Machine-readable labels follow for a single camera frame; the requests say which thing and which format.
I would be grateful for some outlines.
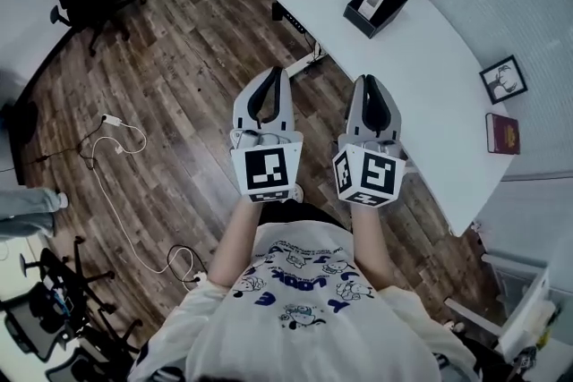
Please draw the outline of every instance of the sneaker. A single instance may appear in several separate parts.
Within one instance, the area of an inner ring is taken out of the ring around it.
[[[295,183],[295,187],[288,193],[288,198],[282,199],[281,202],[285,202],[286,200],[294,199],[296,202],[301,204],[304,200],[304,190],[301,185]]]
[[[68,195],[64,192],[58,192],[57,197],[60,198],[60,208],[67,208],[70,205],[70,200],[68,200]]]

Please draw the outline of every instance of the wooden floor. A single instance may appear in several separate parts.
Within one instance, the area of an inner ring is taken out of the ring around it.
[[[73,147],[103,114],[141,127],[149,143],[140,154],[117,155],[109,141],[101,141],[96,154],[135,249],[155,269],[165,266],[175,243],[194,247],[209,262],[238,198],[229,159],[233,100],[258,73],[309,52],[304,36],[271,21],[270,5],[271,0],[148,0],[124,11],[131,39],[123,42],[107,30],[95,58],[87,53],[90,32],[76,35],[32,92],[40,118],[23,161]],[[326,58],[297,76],[292,90],[296,128],[304,134],[299,183],[308,201],[348,224],[330,160],[350,81]],[[141,145],[126,129],[106,125],[101,134],[134,149]],[[85,142],[85,155],[96,138]],[[94,289],[118,306],[117,328],[143,320],[135,335],[141,344],[182,300],[184,288],[168,271],[156,275],[141,266],[96,177],[74,152],[26,166],[25,178],[29,186],[68,193],[71,206],[56,214],[51,245],[60,255],[72,254],[74,236],[87,239],[81,246],[87,274],[108,269],[117,274]],[[405,179],[401,199],[383,208],[381,219],[399,284],[418,292],[433,317],[450,317],[442,305],[450,295],[476,311],[492,303],[497,290],[479,261],[475,236],[447,235],[418,176]],[[175,263],[179,276],[186,266],[183,260]]]

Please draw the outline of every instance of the charging cable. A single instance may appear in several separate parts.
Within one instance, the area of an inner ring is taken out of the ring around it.
[[[91,149],[91,171],[96,175],[96,179],[98,180],[98,184],[99,184],[99,188],[101,189],[101,192],[104,193],[104,196],[107,199],[107,203],[109,204],[109,207],[111,207],[111,209],[114,212],[115,215],[115,219],[117,220],[117,223],[119,224],[119,226],[122,228],[122,231],[125,234],[125,238],[127,239],[127,241],[129,242],[130,246],[132,247],[132,251],[133,251],[133,255],[135,255],[135,258],[137,258],[137,260],[139,260],[139,262],[145,267],[147,268],[149,271],[155,273],[155,274],[163,274],[165,271],[167,271],[168,268],[171,268],[171,263],[173,263],[173,260],[177,257],[177,254],[182,251],[188,251],[189,254],[191,255],[191,265],[189,266],[189,269],[187,270],[187,272],[185,273],[185,275],[182,278],[177,278],[177,280],[179,280],[183,287],[185,288],[185,290],[187,290],[188,292],[190,292],[191,290],[189,290],[189,288],[187,288],[187,283],[192,282],[189,280],[185,280],[185,278],[191,273],[191,271],[193,270],[193,266],[194,266],[194,262],[195,262],[195,257],[193,254],[193,250],[190,249],[189,247],[186,247],[184,245],[179,245],[177,246],[177,250],[175,252],[175,255],[173,255],[173,257],[170,259],[169,255],[171,254],[171,251],[169,251],[169,253],[167,254],[167,265],[160,270],[156,270],[153,267],[148,266],[145,261],[143,261],[139,255],[137,254],[137,251],[135,251],[135,247],[133,246],[133,242],[132,239],[130,238],[129,234],[127,233],[127,231],[125,231],[124,228],[124,224],[122,222],[122,219],[119,217],[119,214],[117,213],[117,210],[115,210],[115,206],[112,202],[112,200],[109,198],[109,196],[106,193],[106,190],[104,189],[104,186],[99,178],[98,175],[98,171],[96,171],[96,167],[95,167],[95,152],[96,152],[96,146],[98,145],[100,140],[112,140],[113,142],[115,142],[115,144],[117,145],[115,147],[115,152],[119,155],[120,153],[127,153],[128,155],[135,155],[137,153],[141,153],[145,147],[147,147],[147,136],[143,133],[143,131],[135,126],[131,126],[129,124],[125,124],[122,122],[122,120],[120,120],[119,118],[117,118],[116,116],[112,116],[112,115],[104,115],[103,117],[103,122],[107,123],[107,124],[111,124],[112,126],[123,126],[125,128],[128,129],[134,129],[136,130],[142,137],[143,137],[143,146],[140,149],[136,149],[134,151],[130,151],[128,149],[126,149],[117,139],[114,139],[113,137],[109,137],[109,136],[102,136],[99,137],[93,144],[93,147]]]

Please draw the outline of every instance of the black cable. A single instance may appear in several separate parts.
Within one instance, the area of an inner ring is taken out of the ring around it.
[[[173,274],[173,277],[175,277],[179,282],[183,282],[185,284],[195,284],[197,283],[197,280],[193,279],[193,280],[183,280],[182,278],[179,278],[177,276],[177,274],[175,273],[175,271],[173,270],[173,268],[171,267],[171,263],[169,262],[169,257],[171,256],[171,252],[174,249],[187,249],[189,250],[194,257],[196,257],[199,262],[201,263],[201,267],[203,268],[203,270],[205,271],[205,274],[207,274],[207,268],[205,267],[205,264],[203,263],[203,260],[201,259],[201,257],[197,254],[197,252],[192,249],[191,247],[188,247],[187,245],[181,245],[179,243],[176,243],[175,245],[173,245],[170,249],[169,252],[167,253],[167,265],[169,266],[169,269],[171,270],[171,274]]]
[[[49,155],[42,155],[41,157],[37,157],[36,159],[34,159],[33,161],[30,161],[29,163],[25,163],[23,164],[23,166],[29,166],[35,163],[43,163],[44,161],[46,161],[47,159],[50,159],[51,157],[54,157],[56,155],[61,155],[62,153],[65,153],[67,151],[76,151],[78,153],[78,155],[80,155],[80,157],[83,158],[84,162],[86,163],[86,166],[88,167],[89,170],[91,170],[93,167],[88,166],[87,160],[90,159],[94,162],[96,162],[96,158],[94,157],[85,157],[82,153],[81,153],[81,144],[86,141],[90,136],[92,136],[93,134],[95,134],[97,131],[99,131],[101,129],[101,126],[103,126],[104,124],[104,116],[101,117],[101,121],[99,122],[99,126],[94,129],[92,132],[90,132],[89,134],[85,135],[75,146],[75,148],[68,148],[68,149],[61,149],[59,151],[56,151],[55,153],[50,153]],[[0,171],[0,174],[2,172],[8,172],[8,171],[13,171],[16,167],[10,167],[9,169],[4,169],[2,171]]]
[[[323,57],[324,55],[322,54],[322,47],[321,44],[319,43],[319,52],[318,54],[316,53],[316,44],[318,42],[315,41],[314,46],[311,45],[311,42],[309,41],[309,39],[306,37],[306,32],[304,33],[304,40],[306,40],[306,44],[308,45],[308,47],[311,49],[311,53],[312,53],[312,59],[307,62],[308,67],[305,67],[303,72],[304,73],[308,73],[308,69],[310,68],[311,65],[315,64],[321,57]]]

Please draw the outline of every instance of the white t-shirt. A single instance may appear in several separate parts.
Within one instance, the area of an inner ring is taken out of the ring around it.
[[[230,291],[206,281],[188,293],[128,380],[478,380],[474,365],[415,293],[374,291],[352,234],[299,221],[258,229],[252,265]]]

